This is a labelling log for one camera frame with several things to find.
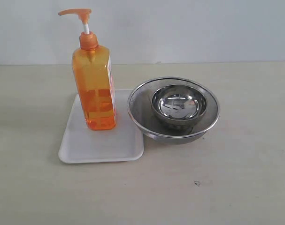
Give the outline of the orange dish soap pump bottle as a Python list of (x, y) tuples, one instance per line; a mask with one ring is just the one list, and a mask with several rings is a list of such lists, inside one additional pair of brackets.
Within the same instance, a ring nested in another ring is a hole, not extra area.
[(86, 125), (91, 130), (109, 130), (116, 125), (114, 80), (110, 50), (98, 43), (89, 29), (92, 11), (88, 8), (67, 9), (62, 15), (78, 15), (83, 32), (80, 47), (73, 52), (72, 70), (75, 77)]

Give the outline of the small stainless steel bowl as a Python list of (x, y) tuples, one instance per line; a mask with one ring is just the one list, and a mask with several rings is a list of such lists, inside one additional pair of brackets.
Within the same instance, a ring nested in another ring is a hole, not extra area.
[(198, 89), (187, 85), (167, 85), (154, 92), (151, 107), (163, 123), (174, 126), (193, 126), (207, 110), (207, 99)]

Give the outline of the large stainless steel basin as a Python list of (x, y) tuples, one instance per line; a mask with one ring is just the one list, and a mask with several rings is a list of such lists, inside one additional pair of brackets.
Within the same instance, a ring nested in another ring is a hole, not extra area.
[[(161, 122), (151, 107), (155, 91), (167, 85), (187, 85), (201, 91), (207, 99), (207, 110), (199, 123), (193, 126), (174, 126)], [(218, 121), (220, 105), (216, 96), (205, 86), (180, 77), (159, 77), (147, 80), (137, 86), (127, 102), (128, 114), (135, 125), (146, 136), (168, 144), (190, 143), (201, 138)]]

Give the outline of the white rectangular plastic tray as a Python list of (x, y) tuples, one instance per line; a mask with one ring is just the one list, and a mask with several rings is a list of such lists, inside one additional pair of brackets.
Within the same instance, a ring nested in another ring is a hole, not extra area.
[(131, 90), (116, 90), (117, 123), (111, 130), (90, 130), (76, 96), (64, 131), (59, 159), (67, 164), (134, 161), (144, 152), (143, 133), (128, 115)]

